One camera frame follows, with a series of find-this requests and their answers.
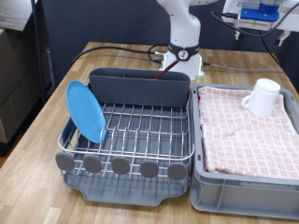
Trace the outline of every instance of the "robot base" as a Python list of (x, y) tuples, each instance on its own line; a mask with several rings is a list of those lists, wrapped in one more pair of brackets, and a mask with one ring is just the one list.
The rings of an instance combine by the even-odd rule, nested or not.
[[(176, 56), (168, 51), (164, 55), (164, 62), (160, 70), (163, 71), (176, 59)], [(204, 70), (202, 69), (202, 56), (199, 53), (195, 54), (187, 62), (181, 61), (176, 64), (172, 69), (170, 69), (170, 71), (184, 73), (190, 77), (190, 80), (195, 80), (199, 77), (202, 77), (205, 74)]]

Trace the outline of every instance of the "white mug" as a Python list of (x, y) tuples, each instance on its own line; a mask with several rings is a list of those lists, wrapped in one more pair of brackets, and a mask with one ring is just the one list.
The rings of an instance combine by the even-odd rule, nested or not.
[(252, 94), (246, 96), (241, 104), (256, 115), (270, 116), (279, 91), (278, 83), (267, 78), (260, 78), (256, 82)]

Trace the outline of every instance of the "mug handle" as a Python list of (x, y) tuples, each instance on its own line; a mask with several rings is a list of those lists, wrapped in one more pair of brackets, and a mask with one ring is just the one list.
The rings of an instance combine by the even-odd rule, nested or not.
[(251, 103), (249, 102), (249, 99), (252, 97), (252, 95), (248, 95), (246, 96), (243, 100), (242, 100), (242, 106), (246, 109), (250, 108)]

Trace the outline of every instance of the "dish towel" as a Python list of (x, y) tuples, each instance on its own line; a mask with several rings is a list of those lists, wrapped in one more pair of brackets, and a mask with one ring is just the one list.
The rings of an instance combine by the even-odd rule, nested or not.
[(251, 91), (199, 89), (200, 123), (209, 172), (299, 179), (299, 135), (279, 95), (271, 116), (243, 108)]

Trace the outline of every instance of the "black wall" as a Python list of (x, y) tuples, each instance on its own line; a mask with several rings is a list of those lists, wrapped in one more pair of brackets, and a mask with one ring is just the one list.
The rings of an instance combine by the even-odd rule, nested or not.
[[(265, 51), (260, 38), (244, 36), (235, 41), (235, 31), (210, 16), (211, 10), (222, 12), (224, 2), (191, 7), (202, 24), (201, 48)], [(169, 41), (168, 15), (155, 0), (42, 0), (42, 4), (56, 85), (89, 41), (147, 45)], [(299, 90), (299, 34), (291, 34), (278, 47), (274, 41), (280, 33), (275, 31), (265, 40)]]

